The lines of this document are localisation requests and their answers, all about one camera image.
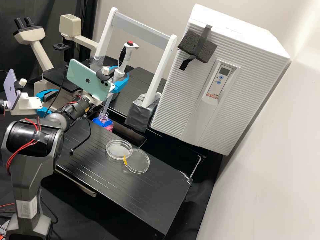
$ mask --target lavender smartphone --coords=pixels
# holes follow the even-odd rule
[[[13,84],[16,80],[17,78],[16,78],[16,75],[14,74],[13,69],[10,69],[3,83],[3,88],[6,93],[7,101],[8,101],[7,106],[10,110],[14,109],[21,95],[21,91],[15,90],[14,88]]]

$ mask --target clear plastic dish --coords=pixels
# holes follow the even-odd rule
[[[150,166],[148,155],[139,148],[134,148],[129,151],[129,156],[123,159],[124,165],[133,173],[144,173]]]
[[[132,145],[126,140],[114,139],[107,143],[106,152],[113,159],[123,160],[124,155],[128,158],[132,154]]]

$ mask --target barcode label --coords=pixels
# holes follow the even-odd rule
[[[37,214],[37,196],[31,201],[16,200],[19,218],[33,218]]]

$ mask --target mint green smartphone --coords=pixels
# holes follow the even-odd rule
[[[100,101],[107,99],[111,83],[109,81],[101,83],[95,71],[75,59],[71,59],[69,62],[67,79],[96,98],[99,98]]]

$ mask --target white knob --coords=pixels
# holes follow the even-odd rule
[[[27,84],[27,80],[24,78],[21,78],[19,81],[19,84],[24,87]]]
[[[108,67],[102,67],[101,68],[101,72],[103,75],[108,75],[109,74],[110,69]]]

